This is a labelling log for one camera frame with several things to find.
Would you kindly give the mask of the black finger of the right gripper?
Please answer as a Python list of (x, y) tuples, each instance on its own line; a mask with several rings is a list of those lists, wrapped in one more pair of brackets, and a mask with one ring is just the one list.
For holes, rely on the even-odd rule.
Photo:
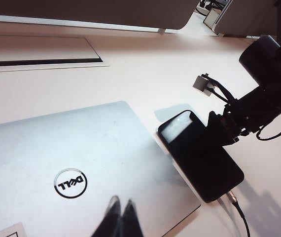
[(217, 115), (211, 111), (207, 130), (216, 145), (228, 146), (239, 141), (239, 127), (228, 115)]

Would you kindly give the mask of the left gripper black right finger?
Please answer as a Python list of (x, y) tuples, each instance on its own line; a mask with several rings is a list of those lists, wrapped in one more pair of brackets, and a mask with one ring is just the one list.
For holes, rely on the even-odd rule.
[(129, 199), (120, 222), (121, 237), (143, 237), (135, 203)]

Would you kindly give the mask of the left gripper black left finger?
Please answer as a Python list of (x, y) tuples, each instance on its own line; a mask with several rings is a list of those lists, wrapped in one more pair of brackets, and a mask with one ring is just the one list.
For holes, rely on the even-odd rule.
[(121, 204), (118, 196), (113, 196), (101, 223), (98, 225), (92, 237), (117, 237), (119, 236), (119, 224), (121, 218)]

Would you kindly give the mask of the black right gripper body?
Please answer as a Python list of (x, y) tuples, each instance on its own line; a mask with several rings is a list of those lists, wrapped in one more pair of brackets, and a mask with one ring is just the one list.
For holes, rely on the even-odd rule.
[(226, 98), (227, 104), (221, 116), (221, 131), (226, 139), (236, 140), (239, 136), (256, 133), (266, 126), (266, 95)]

